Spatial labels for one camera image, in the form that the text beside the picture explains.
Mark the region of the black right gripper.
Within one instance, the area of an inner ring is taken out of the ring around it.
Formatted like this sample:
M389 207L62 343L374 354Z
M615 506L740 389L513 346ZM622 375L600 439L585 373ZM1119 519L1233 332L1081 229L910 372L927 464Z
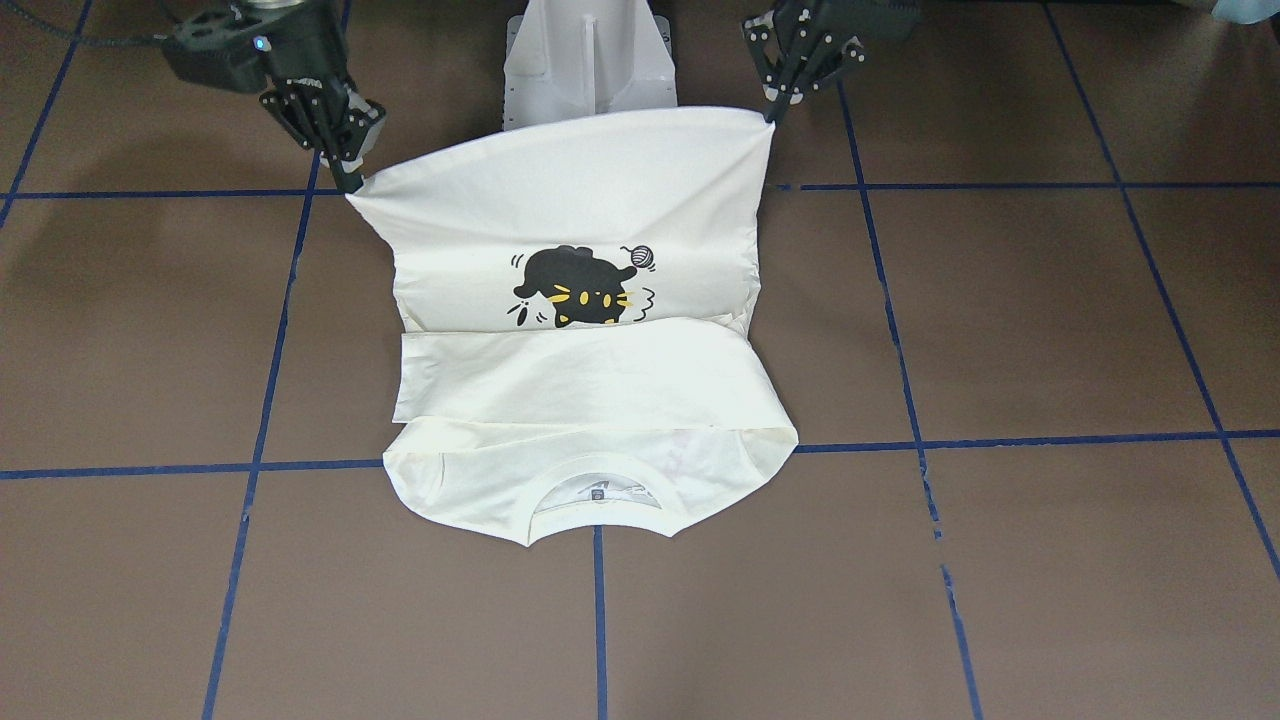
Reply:
M387 123L387 109L346 85L346 40L333 1L229 1L173 28L163 56L175 76L234 94L273 88L259 105L303 150L319 151L342 193L364 186L364 158ZM320 88L344 101L323 102Z

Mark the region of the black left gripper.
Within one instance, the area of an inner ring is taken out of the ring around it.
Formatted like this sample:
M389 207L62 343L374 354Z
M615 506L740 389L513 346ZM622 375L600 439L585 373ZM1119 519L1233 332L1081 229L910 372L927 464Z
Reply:
M922 1L801 1L795 20L745 20L742 38L765 94L765 123L829 87L867 59L861 40L902 41Z

